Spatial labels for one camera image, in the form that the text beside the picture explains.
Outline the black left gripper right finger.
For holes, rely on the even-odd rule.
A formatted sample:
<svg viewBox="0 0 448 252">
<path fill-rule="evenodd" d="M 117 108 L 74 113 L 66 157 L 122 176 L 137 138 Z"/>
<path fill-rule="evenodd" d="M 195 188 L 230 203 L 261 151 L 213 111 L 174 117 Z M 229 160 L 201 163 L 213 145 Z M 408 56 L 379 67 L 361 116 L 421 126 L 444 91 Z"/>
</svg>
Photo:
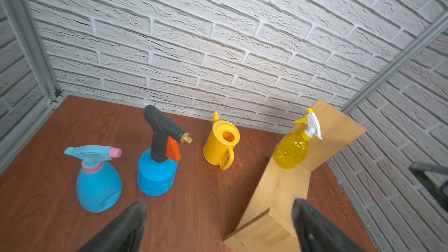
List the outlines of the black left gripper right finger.
<svg viewBox="0 0 448 252">
<path fill-rule="evenodd" d="M 303 198 L 294 200 L 292 220 L 303 252 L 364 251 Z"/>
</svg>

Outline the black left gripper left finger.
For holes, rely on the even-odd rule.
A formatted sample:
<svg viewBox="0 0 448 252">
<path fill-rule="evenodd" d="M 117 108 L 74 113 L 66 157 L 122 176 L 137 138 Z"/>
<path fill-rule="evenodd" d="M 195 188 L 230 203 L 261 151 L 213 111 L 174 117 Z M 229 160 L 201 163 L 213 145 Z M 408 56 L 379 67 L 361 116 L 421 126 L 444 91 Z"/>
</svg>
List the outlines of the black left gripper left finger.
<svg viewBox="0 0 448 252">
<path fill-rule="evenodd" d="M 135 201 L 82 246 L 80 252 L 137 252 L 147 223 L 144 201 Z"/>
</svg>

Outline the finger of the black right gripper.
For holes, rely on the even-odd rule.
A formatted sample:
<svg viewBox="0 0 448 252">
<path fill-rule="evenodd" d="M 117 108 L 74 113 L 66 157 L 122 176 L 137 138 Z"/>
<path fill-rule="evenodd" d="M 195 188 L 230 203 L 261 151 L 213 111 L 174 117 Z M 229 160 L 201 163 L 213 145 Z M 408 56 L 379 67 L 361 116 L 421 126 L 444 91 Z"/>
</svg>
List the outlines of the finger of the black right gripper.
<svg viewBox="0 0 448 252">
<path fill-rule="evenodd" d="M 437 173 L 447 176 L 448 168 L 443 166 L 437 166 L 435 164 L 414 162 L 409 167 L 409 171 L 419 180 L 419 182 L 427 189 L 436 202 L 442 207 L 442 209 L 448 211 L 448 181 L 445 181 L 441 185 L 435 184 L 426 174 Z"/>
</svg>

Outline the light blue pink spray bottle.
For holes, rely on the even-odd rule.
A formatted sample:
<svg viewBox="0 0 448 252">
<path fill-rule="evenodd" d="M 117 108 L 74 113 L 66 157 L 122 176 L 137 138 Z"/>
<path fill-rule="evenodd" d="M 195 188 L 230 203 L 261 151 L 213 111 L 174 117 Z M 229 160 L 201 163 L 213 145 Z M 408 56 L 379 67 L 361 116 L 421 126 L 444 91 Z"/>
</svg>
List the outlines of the light blue pink spray bottle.
<svg viewBox="0 0 448 252">
<path fill-rule="evenodd" d="M 77 178 L 77 198 L 88 212 L 100 213 L 111 208 L 121 197 L 123 182 L 109 163 L 122 155 L 122 149 L 99 145 L 69 147 L 64 154 L 81 160 Z"/>
</svg>

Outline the blue pressure sprayer black handle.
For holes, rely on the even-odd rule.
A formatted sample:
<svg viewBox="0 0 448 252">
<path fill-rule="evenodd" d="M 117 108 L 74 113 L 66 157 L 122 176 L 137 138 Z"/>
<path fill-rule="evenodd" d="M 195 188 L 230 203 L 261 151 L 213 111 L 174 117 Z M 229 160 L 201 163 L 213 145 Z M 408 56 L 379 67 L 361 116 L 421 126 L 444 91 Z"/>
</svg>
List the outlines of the blue pressure sprayer black handle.
<svg viewBox="0 0 448 252">
<path fill-rule="evenodd" d="M 175 182 L 182 156 L 178 143 L 191 144 L 190 134 L 154 105 L 147 105 L 143 116 L 153 130 L 152 143 L 140 157 L 137 184 L 150 197 L 169 191 Z"/>
</svg>

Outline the yellow transparent spray bottle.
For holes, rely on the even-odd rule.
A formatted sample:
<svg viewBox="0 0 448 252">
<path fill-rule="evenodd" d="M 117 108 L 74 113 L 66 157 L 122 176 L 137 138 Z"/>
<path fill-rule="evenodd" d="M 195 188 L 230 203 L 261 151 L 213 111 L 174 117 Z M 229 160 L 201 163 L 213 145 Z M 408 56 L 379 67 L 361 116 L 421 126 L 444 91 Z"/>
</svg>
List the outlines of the yellow transparent spray bottle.
<svg viewBox="0 0 448 252">
<path fill-rule="evenodd" d="M 274 161 L 284 169 L 291 169 L 300 164 L 307 156 L 309 143 L 314 136 L 322 140 L 319 120 L 312 108 L 294 124 L 305 124 L 302 131 L 288 133 L 277 145 L 273 153 Z"/>
</svg>

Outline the yellow watering can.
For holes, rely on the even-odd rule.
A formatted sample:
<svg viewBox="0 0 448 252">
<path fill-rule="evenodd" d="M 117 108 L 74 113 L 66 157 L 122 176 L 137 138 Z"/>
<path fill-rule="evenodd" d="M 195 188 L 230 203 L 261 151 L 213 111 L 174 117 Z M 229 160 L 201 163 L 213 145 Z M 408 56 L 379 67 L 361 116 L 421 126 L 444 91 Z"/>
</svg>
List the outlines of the yellow watering can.
<svg viewBox="0 0 448 252">
<path fill-rule="evenodd" d="M 240 141 L 240 133 L 235 125 L 220 120 L 219 113 L 213 115 L 211 133 L 203 147 L 205 159 L 221 170 L 230 168 L 235 159 L 234 148 Z"/>
</svg>

